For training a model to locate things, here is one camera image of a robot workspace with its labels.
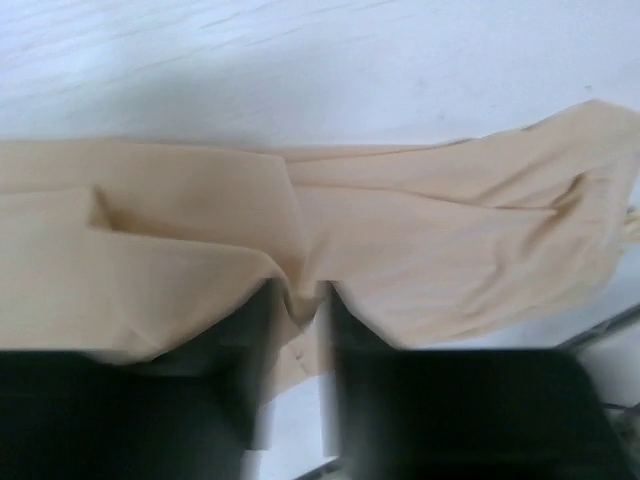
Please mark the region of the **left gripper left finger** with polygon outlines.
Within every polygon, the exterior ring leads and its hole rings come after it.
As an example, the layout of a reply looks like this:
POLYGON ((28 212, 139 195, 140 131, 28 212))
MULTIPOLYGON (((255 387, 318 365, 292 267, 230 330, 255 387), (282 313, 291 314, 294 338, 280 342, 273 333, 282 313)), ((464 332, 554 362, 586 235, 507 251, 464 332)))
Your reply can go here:
POLYGON ((1 354, 5 479, 238 479, 255 444, 278 288, 150 361, 1 354))

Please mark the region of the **beige trousers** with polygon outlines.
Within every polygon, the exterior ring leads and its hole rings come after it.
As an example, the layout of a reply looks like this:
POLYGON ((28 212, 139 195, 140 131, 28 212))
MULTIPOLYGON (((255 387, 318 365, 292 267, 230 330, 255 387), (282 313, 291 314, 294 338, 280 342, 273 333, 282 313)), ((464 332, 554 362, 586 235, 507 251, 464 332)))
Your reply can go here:
POLYGON ((324 369, 326 281, 403 345, 478 336, 605 286, 638 167, 638 114, 601 101, 436 146, 5 142, 1 344, 150 359, 268 277, 281 389, 324 369))

